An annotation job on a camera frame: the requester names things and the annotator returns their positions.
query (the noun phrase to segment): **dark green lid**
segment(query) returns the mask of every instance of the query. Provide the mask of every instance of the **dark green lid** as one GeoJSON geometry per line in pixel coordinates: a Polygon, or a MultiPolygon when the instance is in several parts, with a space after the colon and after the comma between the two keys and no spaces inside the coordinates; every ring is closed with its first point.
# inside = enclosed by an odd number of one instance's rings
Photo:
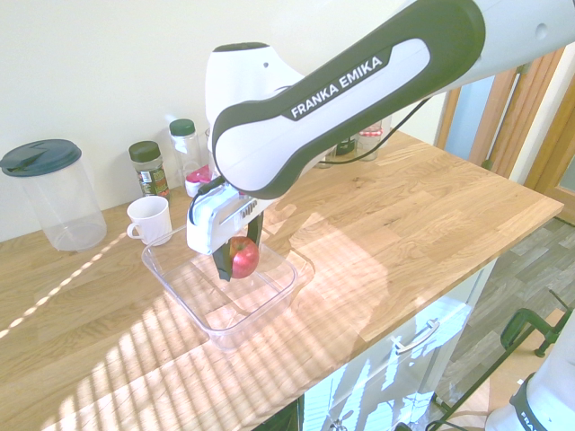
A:
{"type": "Polygon", "coordinates": [[[151,162],[160,157],[160,147],[154,141],[136,142],[128,149],[129,158],[134,162],[151,162]]]}
{"type": "Polygon", "coordinates": [[[196,126],[191,119],[176,119],[170,123],[172,136],[189,136],[196,131],[196,126]]]}
{"type": "Polygon", "coordinates": [[[37,177],[64,169],[82,155],[82,150],[65,139],[31,142],[8,152],[0,166],[11,177],[37,177]]]}

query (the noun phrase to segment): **wooden countertop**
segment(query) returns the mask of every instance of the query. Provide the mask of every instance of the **wooden countertop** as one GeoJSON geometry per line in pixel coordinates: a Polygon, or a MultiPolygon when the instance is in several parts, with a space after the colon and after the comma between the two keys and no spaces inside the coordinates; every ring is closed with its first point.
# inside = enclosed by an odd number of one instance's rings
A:
{"type": "MultiPolygon", "coordinates": [[[[175,191],[174,227],[190,202],[175,191]]],[[[314,274],[227,354],[145,268],[126,207],[90,251],[0,243],[0,428],[252,429],[562,204],[401,133],[375,162],[311,170],[265,229],[314,274]]]]}

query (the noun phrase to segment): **franka emika robot arm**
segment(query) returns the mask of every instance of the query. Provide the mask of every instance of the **franka emika robot arm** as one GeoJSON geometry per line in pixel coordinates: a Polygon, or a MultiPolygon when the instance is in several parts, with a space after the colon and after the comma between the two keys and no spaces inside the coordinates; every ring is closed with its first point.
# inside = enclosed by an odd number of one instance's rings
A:
{"type": "Polygon", "coordinates": [[[221,179],[194,199],[188,245],[220,249],[359,130],[574,40],[575,0],[417,0],[308,76],[262,43],[216,48],[206,113],[221,179]]]}

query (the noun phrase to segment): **red apple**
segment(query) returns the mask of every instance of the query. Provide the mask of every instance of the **red apple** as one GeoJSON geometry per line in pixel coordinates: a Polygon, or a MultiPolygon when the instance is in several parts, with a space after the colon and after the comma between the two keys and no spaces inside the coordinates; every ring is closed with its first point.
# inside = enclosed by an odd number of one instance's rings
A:
{"type": "Polygon", "coordinates": [[[230,240],[232,278],[246,278],[258,266],[260,250],[247,236],[235,236],[230,240]]]}

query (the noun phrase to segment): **white mug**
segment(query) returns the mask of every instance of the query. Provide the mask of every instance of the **white mug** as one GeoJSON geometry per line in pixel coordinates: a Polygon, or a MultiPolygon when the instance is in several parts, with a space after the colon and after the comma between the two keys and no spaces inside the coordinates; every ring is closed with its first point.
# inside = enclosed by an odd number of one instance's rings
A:
{"type": "MultiPolygon", "coordinates": [[[[132,220],[126,233],[130,238],[142,240],[148,245],[172,231],[168,200],[161,196],[146,196],[132,202],[128,207],[128,217],[132,220]]],[[[154,245],[162,245],[171,237],[154,245]]]]}

